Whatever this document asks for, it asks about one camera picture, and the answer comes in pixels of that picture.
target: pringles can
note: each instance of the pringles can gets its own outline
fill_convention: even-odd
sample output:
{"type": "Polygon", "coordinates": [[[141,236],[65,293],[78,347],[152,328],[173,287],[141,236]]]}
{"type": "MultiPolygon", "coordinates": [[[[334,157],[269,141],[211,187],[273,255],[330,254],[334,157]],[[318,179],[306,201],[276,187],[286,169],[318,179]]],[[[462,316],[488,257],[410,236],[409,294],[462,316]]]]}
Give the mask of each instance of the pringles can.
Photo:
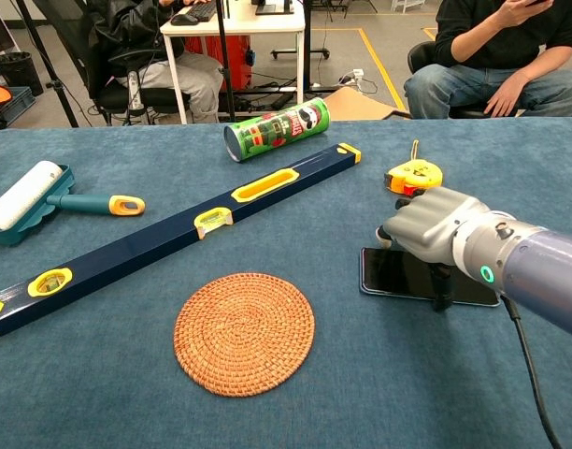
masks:
{"type": "Polygon", "coordinates": [[[237,162],[274,148],[321,133],[330,113],[320,98],[223,128],[230,156],[237,162]]]}

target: black phone screen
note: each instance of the black phone screen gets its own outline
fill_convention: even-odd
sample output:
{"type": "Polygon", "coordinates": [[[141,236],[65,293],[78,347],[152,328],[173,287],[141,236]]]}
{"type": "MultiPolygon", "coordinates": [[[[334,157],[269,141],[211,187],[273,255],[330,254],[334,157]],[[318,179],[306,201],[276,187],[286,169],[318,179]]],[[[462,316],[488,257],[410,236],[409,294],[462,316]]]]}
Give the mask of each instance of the black phone screen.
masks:
{"type": "MultiPolygon", "coordinates": [[[[452,268],[454,302],[497,306],[496,293],[452,268]]],[[[368,294],[434,299],[434,287],[425,262],[404,251],[363,248],[361,250],[361,290],[368,294]]]]}

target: white roller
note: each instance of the white roller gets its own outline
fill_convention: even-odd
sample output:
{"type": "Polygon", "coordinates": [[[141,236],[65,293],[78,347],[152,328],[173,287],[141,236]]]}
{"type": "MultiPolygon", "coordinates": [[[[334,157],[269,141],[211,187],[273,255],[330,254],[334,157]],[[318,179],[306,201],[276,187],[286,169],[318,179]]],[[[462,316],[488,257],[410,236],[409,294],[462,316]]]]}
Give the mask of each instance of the white roller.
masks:
{"type": "Polygon", "coordinates": [[[62,176],[62,169],[41,161],[0,197],[0,230],[10,229],[62,176]]]}

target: table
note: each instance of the table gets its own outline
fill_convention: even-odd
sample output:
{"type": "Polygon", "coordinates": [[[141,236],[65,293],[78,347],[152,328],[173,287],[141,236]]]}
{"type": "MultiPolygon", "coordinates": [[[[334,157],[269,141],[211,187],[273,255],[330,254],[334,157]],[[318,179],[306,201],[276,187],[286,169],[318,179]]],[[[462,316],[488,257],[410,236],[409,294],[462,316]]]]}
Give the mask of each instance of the table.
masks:
{"type": "MultiPolygon", "coordinates": [[[[0,131],[0,195],[33,163],[69,164],[76,193],[142,196],[141,217],[61,211],[0,247],[0,290],[340,141],[363,161],[0,339],[0,447],[548,448],[503,307],[359,292],[359,251],[394,213],[384,170],[419,156],[493,209],[572,235],[572,119],[332,123],[236,164],[222,125],[0,131]],[[292,282],[314,311],[301,368],[220,398],[179,367],[187,298],[242,271],[292,282]]],[[[572,336],[521,308],[546,406],[572,448],[572,336]]]]}
{"type": "MultiPolygon", "coordinates": [[[[263,33],[296,33],[296,102],[304,101],[303,68],[305,44],[305,13],[303,5],[293,2],[294,14],[278,16],[256,16],[257,6],[252,5],[250,0],[229,0],[230,19],[224,19],[224,28],[227,35],[253,35],[263,33]]],[[[190,7],[184,8],[180,13],[188,12],[190,7]]],[[[164,35],[165,48],[174,81],[174,90],[178,101],[180,119],[186,124],[186,110],[178,84],[176,73],[176,59],[174,50],[170,44],[171,37],[177,36],[213,36],[219,34],[218,14],[209,22],[199,22],[195,26],[174,26],[166,22],[160,28],[164,35]]]]}

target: yellow tape measure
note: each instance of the yellow tape measure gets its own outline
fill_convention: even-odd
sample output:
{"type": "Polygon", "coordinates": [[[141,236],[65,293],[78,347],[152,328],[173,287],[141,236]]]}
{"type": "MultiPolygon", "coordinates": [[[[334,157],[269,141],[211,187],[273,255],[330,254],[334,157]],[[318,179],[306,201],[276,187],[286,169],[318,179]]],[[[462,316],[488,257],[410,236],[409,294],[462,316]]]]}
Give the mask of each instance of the yellow tape measure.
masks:
{"type": "Polygon", "coordinates": [[[442,185],[444,174],[435,164],[417,159],[419,141],[413,140],[410,161],[394,167],[385,175],[386,188],[396,194],[412,196],[417,189],[429,189],[442,185]]]}

